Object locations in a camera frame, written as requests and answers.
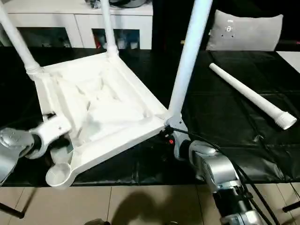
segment white tube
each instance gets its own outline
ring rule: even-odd
[[[40,71],[41,67],[32,57],[18,29],[11,23],[1,0],[0,0],[0,23],[2,24],[10,41],[12,42],[19,56],[21,57],[27,74],[31,79],[33,79],[32,75]]]
[[[114,39],[110,8],[108,0],[101,0],[101,9],[103,13],[104,26],[105,26],[105,36],[107,41],[107,53],[109,56],[114,56],[118,54],[118,48],[116,46],[116,41]]]
[[[226,71],[222,70],[216,64],[211,63],[210,68],[222,77],[227,83],[233,86],[236,90],[238,90],[242,95],[248,98],[251,102],[257,105],[261,110],[263,110],[266,114],[273,118],[278,126],[280,126],[283,130],[291,127],[297,119],[293,117],[288,112],[284,112],[271,102],[257,94],[255,91],[244,85],[242,82],[235,79]]]
[[[206,22],[210,14],[211,4],[212,0],[195,0],[194,2],[169,105],[168,112],[170,116],[181,112]]]

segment black cable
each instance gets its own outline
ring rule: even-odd
[[[233,167],[236,168],[237,173],[238,173],[238,171],[241,172],[242,175],[243,175],[243,177],[246,179],[246,181],[251,185],[251,187],[252,187],[253,190],[256,192],[257,196],[259,197],[259,199],[262,201],[263,205],[264,205],[265,208],[267,209],[268,213],[270,214],[270,216],[271,216],[272,219],[274,220],[274,223],[275,223],[276,225],[280,225],[280,223],[279,223],[278,219],[276,218],[274,212],[272,211],[272,209],[270,208],[269,204],[268,204],[268,203],[266,202],[266,200],[264,199],[263,195],[262,195],[262,194],[260,193],[260,191],[257,189],[257,187],[255,186],[255,184],[252,182],[252,180],[248,177],[248,175],[245,173],[245,171],[242,170],[242,168],[239,167],[239,165],[237,165],[232,159],[230,159],[230,158],[229,158],[229,157],[221,150],[221,148],[220,148],[218,145],[216,145],[216,144],[214,144],[214,143],[212,143],[212,142],[206,140],[205,138],[203,138],[203,137],[201,137],[201,136],[199,136],[199,135],[197,135],[197,134],[194,134],[194,133],[192,133],[192,132],[188,132],[188,131],[181,130],[181,129],[177,129],[177,128],[172,128],[172,129],[173,129],[174,131],[178,131],[178,132],[181,132],[181,133],[184,133],[184,134],[193,135],[193,136],[199,138],[200,140],[203,140],[203,141],[207,142],[208,144],[210,144],[211,146],[213,146],[214,148],[216,148],[216,150],[218,150],[221,154],[223,154],[224,156],[226,156],[226,157],[231,161]],[[248,188],[247,188],[246,185],[243,185],[243,187],[244,187],[244,189],[245,189],[246,191],[248,191]]]
[[[236,173],[237,173],[238,177],[239,177],[239,178],[242,177],[241,174],[240,174],[240,171],[239,171],[237,168],[235,168],[235,170],[236,170]],[[249,193],[248,187],[247,187],[247,185],[245,184],[245,182],[244,182],[242,179],[240,179],[240,182],[241,182],[242,186],[244,187],[245,192],[246,192],[246,193]],[[259,206],[256,204],[256,202],[254,201],[254,199],[253,199],[253,198],[250,198],[249,200],[250,200],[251,204],[253,205],[253,207],[255,208],[255,210],[258,212],[258,214],[259,214],[259,215],[263,218],[263,220],[266,222],[266,224],[267,224],[267,225],[272,225],[271,221],[269,221],[269,219],[267,218],[267,216],[266,216],[266,215],[263,213],[263,211],[259,208]]]
[[[262,219],[266,222],[267,225],[273,225],[271,221],[266,217],[266,215],[263,213],[263,211],[259,208],[259,206],[256,204],[253,198],[250,198],[250,202],[255,208],[255,210],[258,212],[258,214],[262,217]]]
[[[299,195],[298,191],[296,191],[296,189],[294,188],[292,183],[290,183],[290,185],[292,186],[292,189],[294,190],[294,193],[298,196],[298,198],[300,200],[300,195]]]

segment black table cover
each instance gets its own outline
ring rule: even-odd
[[[42,121],[34,83],[13,48],[2,55],[0,126],[30,129]],[[99,53],[97,49],[33,48],[41,66]],[[148,50],[121,51],[120,57],[168,107],[180,55]],[[274,121],[209,69],[225,71],[292,115],[300,117],[300,75],[275,52],[200,52],[182,115],[189,131],[222,147],[257,183],[300,181],[300,126],[281,130]],[[48,153],[21,158],[5,186],[47,186]],[[201,183],[173,146],[159,136],[81,173],[74,186]]]

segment table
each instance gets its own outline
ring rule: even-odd
[[[29,129],[42,117],[34,83],[13,48],[2,55],[0,126]],[[32,49],[41,66],[99,53],[97,49]],[[167,107],[179,54],[149,50],[120,51],[120,57]],[[218,144],[255,183],[300,181],[300,126],[281,130],[274,121],[231,88],[208,67],[215,62],[282,110],[300,118],[300,76],[276,52],[199,52],[182,116],[190,131]],[[21,158],[6,186],[47,186],[49,154]],[[173,146],[155,136],[81,173],[73,186],[203,183]]]

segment white pillow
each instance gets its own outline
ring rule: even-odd
[[[279,41],[283,15],[237,17],[216,10],[207,50],[273,51]]]

